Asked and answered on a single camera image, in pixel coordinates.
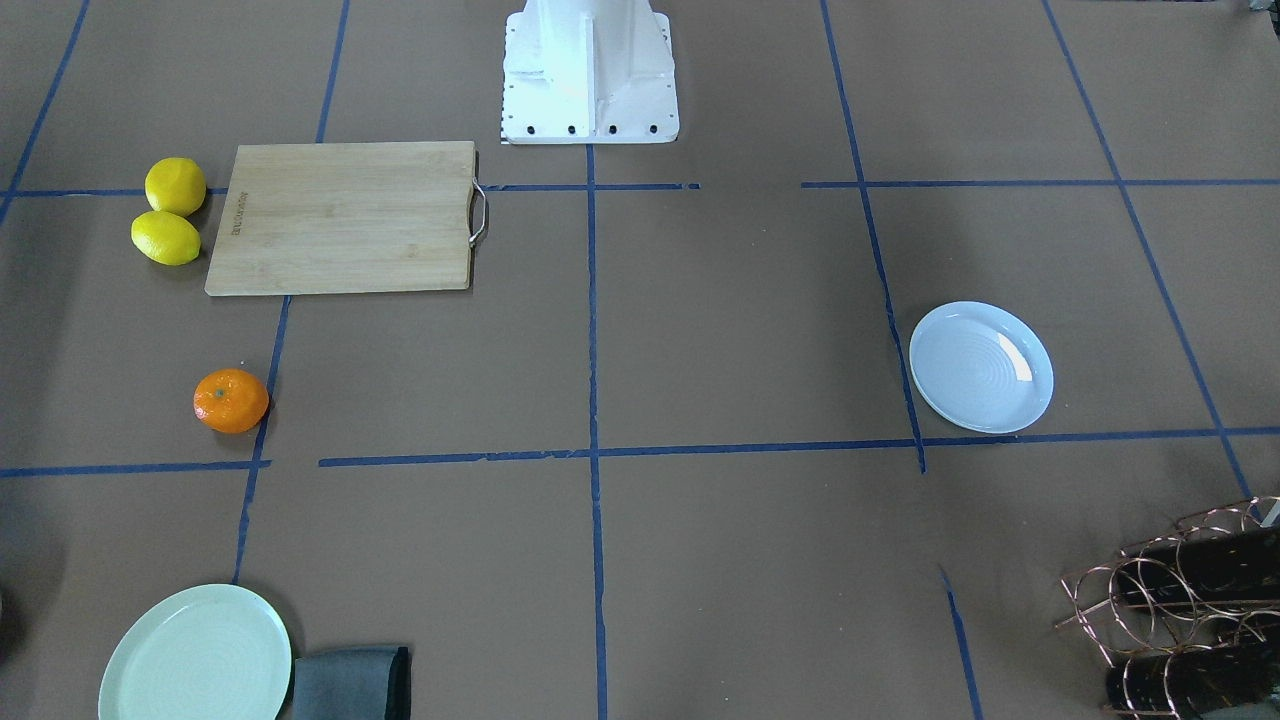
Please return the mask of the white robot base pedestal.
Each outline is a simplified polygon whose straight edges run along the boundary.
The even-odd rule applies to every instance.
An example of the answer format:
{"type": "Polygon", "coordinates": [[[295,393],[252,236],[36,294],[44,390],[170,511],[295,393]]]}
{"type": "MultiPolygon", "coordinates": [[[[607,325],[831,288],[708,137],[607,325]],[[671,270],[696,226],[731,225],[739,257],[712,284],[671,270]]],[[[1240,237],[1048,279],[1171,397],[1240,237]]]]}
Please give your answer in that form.
{"type": "Polygon", "coordinates": [[[527,1],[506,18],[500,141],[672,143],[669,18],[648,1],[527,1]]]}

